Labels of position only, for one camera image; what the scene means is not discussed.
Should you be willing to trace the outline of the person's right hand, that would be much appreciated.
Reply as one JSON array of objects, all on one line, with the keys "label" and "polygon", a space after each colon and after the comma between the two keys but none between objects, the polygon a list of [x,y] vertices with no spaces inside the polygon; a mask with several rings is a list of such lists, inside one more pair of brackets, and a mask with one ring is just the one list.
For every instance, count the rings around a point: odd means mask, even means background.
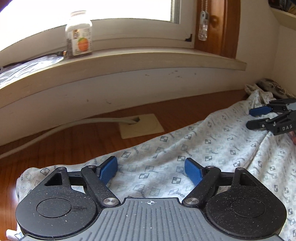
[{"label": "person's right hand", "polygon": [[292,139],[292,142],[296,145],[296,132],[295,131],[290,132],[289,136]]}]

